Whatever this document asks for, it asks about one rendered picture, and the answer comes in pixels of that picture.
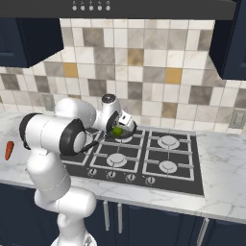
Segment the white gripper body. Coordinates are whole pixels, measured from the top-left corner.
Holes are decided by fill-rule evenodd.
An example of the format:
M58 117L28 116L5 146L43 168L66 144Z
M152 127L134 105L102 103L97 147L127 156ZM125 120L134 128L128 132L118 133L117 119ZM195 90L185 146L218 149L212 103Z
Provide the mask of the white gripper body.
M121 116L119 117L119 124L127 128L133 128L135 126L134 120L125 111L121 112Z

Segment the black frying pan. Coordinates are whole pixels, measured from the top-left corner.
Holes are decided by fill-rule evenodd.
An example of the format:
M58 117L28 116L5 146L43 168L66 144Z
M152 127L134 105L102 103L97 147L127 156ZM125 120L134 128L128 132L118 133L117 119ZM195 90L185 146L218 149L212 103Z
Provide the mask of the black frying pan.
M121 127L123 129L123 134L121 136L113 136L111 131L114 127ZM119 120L118 119L114 119L112 120L112 122L107 122L107 124L101 124L99 121L95 121L94 124L92 125L93 129L96 129L98 131L102 131L104 133L104 135L99 138L98 140L92 140L90 143L86 142L86 137L87 137L87 132L83 131L83 144L80 144L80 153L83 153L85 151L87 151L88 149L94 147L95 145L98 145L100 141L102 141L103 139L107 139L107 138L119 138L119 139L125 139L125 138L129 138L130 136L132 136L135 131L136 131L136 123L135 126L133 128L127 128L125 126L122 126L119 124Z

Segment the orange carrot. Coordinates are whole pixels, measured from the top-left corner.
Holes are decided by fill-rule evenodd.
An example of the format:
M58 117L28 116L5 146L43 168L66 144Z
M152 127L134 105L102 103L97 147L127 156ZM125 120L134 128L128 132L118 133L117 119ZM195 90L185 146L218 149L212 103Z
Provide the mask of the orange carrot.
M12 141L8 141L6 145L5 160L8 160L11 157L13 147L14 143Z

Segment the black gas hob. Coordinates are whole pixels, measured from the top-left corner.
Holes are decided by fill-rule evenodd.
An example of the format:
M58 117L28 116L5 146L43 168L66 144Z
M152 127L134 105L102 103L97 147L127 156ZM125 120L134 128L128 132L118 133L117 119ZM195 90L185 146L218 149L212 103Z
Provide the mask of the black gas hob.
M103 132L89 129L88 141L98 140ZM204 194L196 134L193 132L139 127L125 139L107 138L72 157L61 157L73 177L90 178L125 185L146 186L165 191L202 196ZM88 170L95 168L94 177ZM116 176L107 178L109 171ZM133 182L126 175L134 174ZM156 182L147 185L147 177Z

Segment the dark blue base cupboard door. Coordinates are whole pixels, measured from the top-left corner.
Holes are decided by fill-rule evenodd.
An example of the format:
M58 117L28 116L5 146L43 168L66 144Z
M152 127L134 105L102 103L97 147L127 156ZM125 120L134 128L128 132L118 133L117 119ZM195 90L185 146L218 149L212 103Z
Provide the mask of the dark blue base cupboard door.
M117 204L113 205L115 246L196 246L201 218L122 204L123 232L119 234Z
M51 246L59 236L58 215L39 208L32 188L0 184L0 244Z
M202 246L246 246L246 225L211 219Z

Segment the dark grey range hood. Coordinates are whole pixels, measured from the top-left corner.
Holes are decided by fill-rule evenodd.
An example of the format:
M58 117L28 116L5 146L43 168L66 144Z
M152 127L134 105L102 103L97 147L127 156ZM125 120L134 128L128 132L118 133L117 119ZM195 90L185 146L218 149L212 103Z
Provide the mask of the dark grey range hood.
M231 20L236 0L0 0L0 17Z

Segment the grey wall socket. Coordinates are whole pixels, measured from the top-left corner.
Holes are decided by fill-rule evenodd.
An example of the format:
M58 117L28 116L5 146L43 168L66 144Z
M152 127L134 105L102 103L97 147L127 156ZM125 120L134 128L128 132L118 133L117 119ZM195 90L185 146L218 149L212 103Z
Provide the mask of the grey wall socket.
M245 124L246 124L246 111L234 110L230 121L230 127L232 129L242 130Z
M55 108L54 97L51 94L42 95L43 104L47 111L53 111Z

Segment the dark blue wall cupboard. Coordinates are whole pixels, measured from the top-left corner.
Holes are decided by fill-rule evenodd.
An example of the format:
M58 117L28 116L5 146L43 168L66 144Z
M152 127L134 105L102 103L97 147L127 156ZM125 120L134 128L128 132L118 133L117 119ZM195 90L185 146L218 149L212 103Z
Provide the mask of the dark blue wall cupboard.
M246 0L235 0L233 20L216 20L209 56L223 80L246 81Z
M62 49L58 18L0 18L0 66L28 68Z

